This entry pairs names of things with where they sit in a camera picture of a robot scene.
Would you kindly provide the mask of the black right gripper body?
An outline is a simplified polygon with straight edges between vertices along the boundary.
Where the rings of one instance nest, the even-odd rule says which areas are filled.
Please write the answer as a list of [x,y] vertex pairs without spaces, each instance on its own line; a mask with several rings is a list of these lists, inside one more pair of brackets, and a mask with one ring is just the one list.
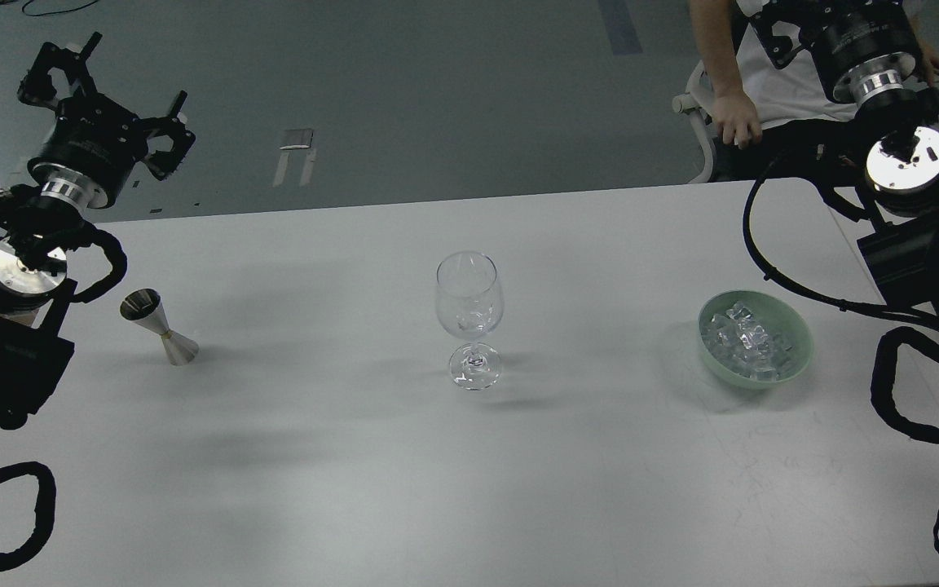
[[902,1],[816,1],[809,45],[825,97],[865,105],[906,92],[923,56]]

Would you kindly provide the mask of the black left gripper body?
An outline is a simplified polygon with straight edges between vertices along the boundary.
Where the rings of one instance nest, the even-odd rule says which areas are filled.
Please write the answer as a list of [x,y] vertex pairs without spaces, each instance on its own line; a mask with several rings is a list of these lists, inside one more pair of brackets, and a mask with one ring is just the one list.
[[42,198],[74,210],[108,209],[149,155],[148,141],[160,136],[159,120],[143,119],[106,95],[64,98],[29,172]]

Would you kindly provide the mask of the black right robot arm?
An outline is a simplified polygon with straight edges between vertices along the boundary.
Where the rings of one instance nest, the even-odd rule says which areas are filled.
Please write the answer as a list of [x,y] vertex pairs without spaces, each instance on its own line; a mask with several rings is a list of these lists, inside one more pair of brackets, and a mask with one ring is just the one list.
[[[768,281],[839,311],[894,320],[877,343],[871,404],[884,424],[914,441],[939,444],[939,427],[902,415],[894,398],[897,357],[909,346],[939,364],[939,90],[911,90],[921,50],[901,1],[766,1],[749,22],[774,67],[799,52],[813,57],[825,95],[854,104],[851,141],[860,148],[860,179],[851,205],[824,190],[825,204],[872,233],[857,243],[883,304],[816,293],[783,275],[752,236],[752,206],[779,164],[804,152],[779,153],[754,182],[743,213],[747,252]],[[939,530],[939,508],[934,524]]]

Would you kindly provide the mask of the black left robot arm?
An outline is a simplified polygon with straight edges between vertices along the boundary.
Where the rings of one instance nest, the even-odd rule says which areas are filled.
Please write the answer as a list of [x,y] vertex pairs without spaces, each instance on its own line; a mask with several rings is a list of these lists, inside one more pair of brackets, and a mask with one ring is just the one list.
[[[86,213],[115,205],[137,165],[157,181],[175,172],[196,138],[182,116],[186,92],[167,114],[141,117],[101,92],[88,70],[100,44],[44,43],[16,97],[55,125],[26,168],[31,183],[0,183],[0,430],[18,430],[55,393],[74,356],[63,338],[68,309],[119,285],[128,259],[120,241]],[[30,538],[0,553],[0,572],[40,554],[55,528],[57,486],[37,461],[0,468],[0,484],[36,483]]]

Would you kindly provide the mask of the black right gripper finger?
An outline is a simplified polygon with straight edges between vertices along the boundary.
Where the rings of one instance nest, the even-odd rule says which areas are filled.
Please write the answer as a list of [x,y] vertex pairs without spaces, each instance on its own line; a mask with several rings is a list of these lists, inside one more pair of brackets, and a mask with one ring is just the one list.
[[800,53],[813,48],[813,1],[760,1],[750,26],[775,69],[786,69]]

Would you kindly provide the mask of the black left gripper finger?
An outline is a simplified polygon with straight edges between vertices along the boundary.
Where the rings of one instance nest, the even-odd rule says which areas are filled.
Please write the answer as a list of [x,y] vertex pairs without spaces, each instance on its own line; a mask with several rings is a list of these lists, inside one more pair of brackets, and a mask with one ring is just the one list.
[[196,141],[180,116],[186,101],[187,91],[179,90],[165,115],[140,120],[140,134],[147,146],[142,163],[157,181],[166,181],[178,170]]
[[[90,98],[99,94],[88,69],[88,59],[100,44],[102,33],[95,31],[81,48],[60,47],[46,42],[16,89],[19,103],[55,111],[68,98]],[[66,79],[67,93],[57,89],[53,73]]]

